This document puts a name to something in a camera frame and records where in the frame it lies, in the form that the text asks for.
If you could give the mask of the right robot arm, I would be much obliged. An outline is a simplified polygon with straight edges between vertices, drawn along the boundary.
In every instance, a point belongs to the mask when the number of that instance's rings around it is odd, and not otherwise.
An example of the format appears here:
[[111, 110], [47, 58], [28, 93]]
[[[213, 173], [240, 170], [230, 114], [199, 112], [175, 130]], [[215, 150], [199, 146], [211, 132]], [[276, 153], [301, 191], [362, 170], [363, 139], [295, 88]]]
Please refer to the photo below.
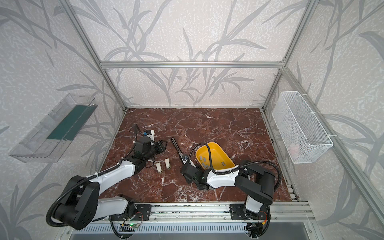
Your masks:
[[237, 187], [247, 195], [245, 203], [230, 206], [232, 220], [263, 219], [267, 224], [271, 219], [270, 205], [275, 191], [282, 181], [282, 171], [273, 162], [244, 161], [243, 164], [223, 171], [202, 170], [192, 164], [188, 156], [181, 156], [180, 173], [187, 183], [194, 183], [199, 190], [221, 187]]

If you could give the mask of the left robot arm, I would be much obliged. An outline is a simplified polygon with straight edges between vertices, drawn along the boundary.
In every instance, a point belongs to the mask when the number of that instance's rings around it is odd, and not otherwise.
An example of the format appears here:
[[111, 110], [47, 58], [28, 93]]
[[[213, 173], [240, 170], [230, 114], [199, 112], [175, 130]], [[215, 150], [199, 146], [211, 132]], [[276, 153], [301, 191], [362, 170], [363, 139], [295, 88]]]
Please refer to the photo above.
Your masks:
[[115, 184], [138, 174], [147, 161], [167, 149], [166, 140], [155, 140], [154, 131], [145, 131], [135, 139], [126, 157], [99, 173], [88, 177], [74, 176], [61, 195], [49, 207], [46, 223], [55, 228], [70, 226], [81, 230], [95, 220], [126, 214], [131, 200], [126, 197], [100, 199], [100, 195]]

